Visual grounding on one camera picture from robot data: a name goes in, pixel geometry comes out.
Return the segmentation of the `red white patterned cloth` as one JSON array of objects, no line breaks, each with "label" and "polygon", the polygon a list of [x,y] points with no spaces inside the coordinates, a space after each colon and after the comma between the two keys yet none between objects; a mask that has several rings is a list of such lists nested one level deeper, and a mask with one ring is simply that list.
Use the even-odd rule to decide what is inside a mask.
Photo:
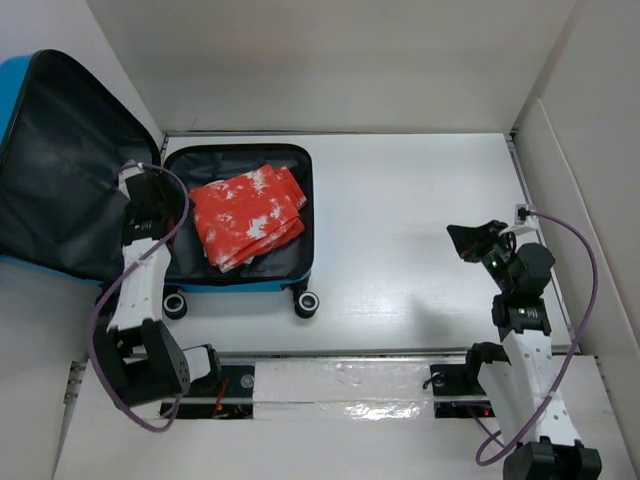
[{"label": "red white patterned cloth", "polygon": [[193,219],[209,263],[226,273],[305,231],[309,198],[286,167],[264,165],[190,191]]}]

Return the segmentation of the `blue kids suitcase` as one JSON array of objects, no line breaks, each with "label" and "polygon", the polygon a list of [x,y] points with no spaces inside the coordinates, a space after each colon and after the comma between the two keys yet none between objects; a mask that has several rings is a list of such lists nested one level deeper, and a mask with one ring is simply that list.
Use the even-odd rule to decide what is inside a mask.
[{"label": "blue kids suitcase", "polygon": [[[1,65],[1,251],[102,285],[123,269],[126,197],[116,186],[128,161],[160,164],[146,128],[86,68],[57,50]],[[196,228],[179,231],[166,283],[170,291],[270,292],[290,289],[294,309],[313,316],[308,288],[314,208],[304,231],[252,262],[223,273],[207,260]]]}]

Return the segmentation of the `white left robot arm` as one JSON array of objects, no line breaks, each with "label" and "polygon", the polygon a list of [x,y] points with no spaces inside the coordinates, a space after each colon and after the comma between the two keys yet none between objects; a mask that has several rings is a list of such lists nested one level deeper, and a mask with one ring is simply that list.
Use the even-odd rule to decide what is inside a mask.
[{"label": "white left robot arm", "polygon": [[140,163],[122,168],[118,188],[128,199],[123,273],[98,313],[92,335],[96,364],[127,407],[189,393],[212,396],[223,384],[217,352],[209,344],[180,347],[165,323],[187,313],[184,296],[165,283],[170,243],[189,212],[186,188]]}]

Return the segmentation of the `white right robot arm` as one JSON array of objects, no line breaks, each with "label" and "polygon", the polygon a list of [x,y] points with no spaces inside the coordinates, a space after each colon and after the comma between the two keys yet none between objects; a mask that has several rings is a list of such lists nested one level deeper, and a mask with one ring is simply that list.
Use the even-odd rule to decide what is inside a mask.
[{"label": "white right robot arm", "polygon": [[500,340],[473,344],[462,364],[431,365],[423,386],[432,390],[440,418],[495,417],[499,430],[489,438],[501,448],[503,478],[596,479],[600,454],[584,445],[560,393],[568,367],[553,366],[542,294],[555,259],[539,243],[516,241],[533,228],[523,218],[448,226],[459,257],[481,264],[500,290],[492,302]]}]

